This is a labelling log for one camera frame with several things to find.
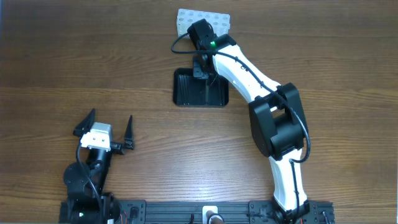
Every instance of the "wooden table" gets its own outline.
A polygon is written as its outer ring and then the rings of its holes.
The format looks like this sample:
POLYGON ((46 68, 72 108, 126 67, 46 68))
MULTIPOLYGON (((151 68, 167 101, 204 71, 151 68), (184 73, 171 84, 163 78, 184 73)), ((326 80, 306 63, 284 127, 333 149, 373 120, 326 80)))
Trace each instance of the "wooden table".
POLYGON ((170 51, 180 8, 230 14, 248 59, 300 90, 308 197, 333 202, 338 223, 395 223, 398 2, 315 0, 3 1, 0 221, 58 221, 72 130, 92 108, 118 141, 134 117, 136 150, 108 175, 117 198, 271 199, 269 161, 235 89, 225 108, 172 102, 174 70, 192 66, 170 51))

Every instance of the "wood grain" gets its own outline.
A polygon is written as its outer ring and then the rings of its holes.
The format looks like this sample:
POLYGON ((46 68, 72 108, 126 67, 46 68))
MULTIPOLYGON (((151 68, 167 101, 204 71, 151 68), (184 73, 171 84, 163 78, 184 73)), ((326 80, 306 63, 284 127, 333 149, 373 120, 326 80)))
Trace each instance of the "wood grain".
POLYGON ((91 108, 117 140, 134 117, 136 150, 115 156, 108 175, 117 198, 272 197, 236 90, 225 108, 172 103, 173 71, 192 60, 169 49, 180 8, 230 14, 248 59, 299 88, 312 137, 308 197, 333 202, 337 223, 395 223, 398 2, 368 0, 3 0, 0 222, 58 221, 72 129, 91 108))

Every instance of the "black cable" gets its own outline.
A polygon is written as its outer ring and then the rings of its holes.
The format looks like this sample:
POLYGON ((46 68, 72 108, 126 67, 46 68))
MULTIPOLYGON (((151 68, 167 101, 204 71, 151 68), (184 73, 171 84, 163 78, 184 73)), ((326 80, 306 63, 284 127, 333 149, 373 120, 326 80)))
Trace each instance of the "black cable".
POLYGON ((296 162, 296 163, 303 163, 305 161, 307 161, 308 157, 310 156, 310 151, 311 151, 311 141, 310 141, 310 136, 308 135, 308 131, 305 128, 303 121, 300 119, 300 117, 297 115, 297 113, 293 110, 293 108, 291 108, 288 104, 288 102, 285 100, 285 98, 283 98, 282 96, 280 96, 278 93, 276 93, 274 90, 271 90, 268 86, 266 86, 264 84, 263 81, 261 81, 259 79, 259 77, 257 77, 257 75, 244 63, 242 62, 240 59, 238 59, 238 57, 234 57, 230 54, 226 54, 223 52, 219 52, 219 51, 215 51, 215 50, 191 50, 191 51, 178 51, 178 50, 174 50, 174 45, 180 41, 182 38, 184 38, 186 35, 188 35, 188 33, 185 33, 183 35, 181 35, 180 37, 178 37, 174 43, 172 44, 171 50, 173 53, 175 54, 218 54, 218 55, 222 55, 225 57, 229 57, 233 60, 235 60, 235 62, 239 62, 256 80, 258 83, 260 83, 260 86, 265 88, 268 92, 270 92, 271 94, 273 94, 275 97, 277 97, 284 105, 286 108, 288 108, 288 110, 297 118, 298 122, 300 123, 300 126, 302 128, 302 131, 304 133, 304 137, 305 140, 307 142, 307 150, 305 152, 305 156, 303 157, 303 159, 301 160, 295 160, 295 159, 291 159, 291 161, 296 162))
POLYGON ((95 198, 98 201, 98 206, 99 206, 99 223, 102 223, 102 219, 103 219, 103 205, 102 205, 102 201, 101 201, 101 197, 98 194, 97 189, 95 188, 95 185, 93 183, 93 181, 91 181, 90 176, 88 175, 85 167, 83 166, 83 164, 81 163, 80 160, 80 148, 81 148, 81 144, 79 142, 79 145, 77 145, 77 149, 76 149, 76 161, 77 163, 79 163, 80 168, 81 168, 81 172, 83 173, 83 175, 88 179, 88 182, 90 183, 91 188, 93 189, 95 198))

